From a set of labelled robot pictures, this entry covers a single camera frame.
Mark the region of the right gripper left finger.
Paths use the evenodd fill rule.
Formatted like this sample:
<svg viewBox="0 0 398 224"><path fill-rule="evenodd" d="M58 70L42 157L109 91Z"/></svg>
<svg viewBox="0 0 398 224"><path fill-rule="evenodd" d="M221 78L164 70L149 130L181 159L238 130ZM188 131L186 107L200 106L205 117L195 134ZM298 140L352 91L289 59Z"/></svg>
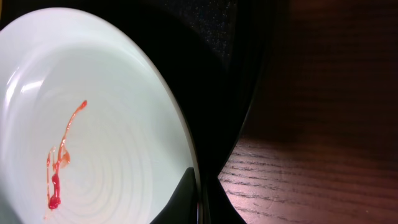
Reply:
<svg viewBox="0 0 398 224"><path fill-rule="evenodd" d="M150 224L197 224L198 194L195 173L186 169L170 200Z"/></svg>

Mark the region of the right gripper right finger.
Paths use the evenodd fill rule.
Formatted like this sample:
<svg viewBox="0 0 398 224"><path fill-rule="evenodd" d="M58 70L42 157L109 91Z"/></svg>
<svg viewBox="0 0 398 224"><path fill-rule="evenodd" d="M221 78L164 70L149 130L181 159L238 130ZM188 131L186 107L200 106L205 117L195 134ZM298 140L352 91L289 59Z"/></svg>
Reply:
<svg viewBox="0 0 398 224"><path fill-rule="evenodd" d="M204 223L246 224L243 218L232 206L217 177L209 177L204 190Z"/></svg>

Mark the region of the light blue plate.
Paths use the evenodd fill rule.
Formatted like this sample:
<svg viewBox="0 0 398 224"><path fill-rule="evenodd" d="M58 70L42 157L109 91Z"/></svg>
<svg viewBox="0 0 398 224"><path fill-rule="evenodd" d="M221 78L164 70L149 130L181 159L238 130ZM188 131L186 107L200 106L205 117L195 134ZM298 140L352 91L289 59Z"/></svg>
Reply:
<svg viewBox="0 0 398 224"><path fill-rule="evenodd" d="M197 220L185 118L148 56L90 13L49 8L1 30L1 222Z"/></svg>

